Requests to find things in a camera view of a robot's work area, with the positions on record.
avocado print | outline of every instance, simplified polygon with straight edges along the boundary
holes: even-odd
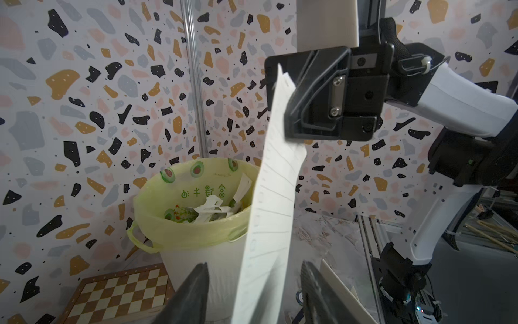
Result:
[[[195,178],[199,178],[203,174],[203,162],[196,162],[191,166],[191,175]]]
[[[160,174],[162,175],[162,179],[169,184],[173,183],[176,179],[175,174],[168,167],[165,168],[163,171],[160,171]]]
[[[230,170],[236,171],[238,166],[239,166],[239,164],[237,164],[236,160],[234,160],[234,159],[229,159],[228,160],[228,167],[230,168]]]

black strap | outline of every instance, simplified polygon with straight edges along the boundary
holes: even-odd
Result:
[[[381,18],[380,19],[380,31],[387,43],[394,45],[396,61],[407,59],[411,57],[410,51],[407,46],[397,38],[396,22],[394,18]]]

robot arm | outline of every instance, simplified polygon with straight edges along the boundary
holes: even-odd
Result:
[[[412,314],[435,245],[457,211],[516,166],[518,106],[458,76],[432,48],[402,44],[392,18],[381,19],[380,29],[384,44],[267,58],[268,106],[281,64],[297,84],[284,116],[287,138],[370,140],[384,102],[444,125],[428,152],[424,195],[380,257],[380,290]]]

metal pole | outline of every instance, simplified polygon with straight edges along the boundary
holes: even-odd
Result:
[[[192,2],[190,0],[181,0],[182,14],[184,20],[185,38],[187,44],[187,60],[189,62],[189,74],[191,76],[191,87],[194,96],[194,108],[196,110],[196,128],[198,130],[199,155],[206,158],[207,139],[205,137],[205,120],[203,117],[203,100],[202,100],[202,84],[199,73],[198,62],[198,44],[196,42],[196,29],[194,27],[194,15]]]

bag handle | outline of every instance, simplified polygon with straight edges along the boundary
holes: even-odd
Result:
[[[144,243],[142,243],[141,241],[137,240],[137,238],[133,235],[133,230],[135,228],[138,228],[138,225],[137,225],[137,222],[133,221],[130,228],[126,230],[126,234],[128,235],[129,240],[131,242],[133,242],[133,244],[135,244],[139,249],[141,249],[147,253],[157,253],[157,252],[160,252],[160,250],[162,250],[163,246],[160,244],[153,243],[153,246],[151,247],[151,246],[147,246]]]

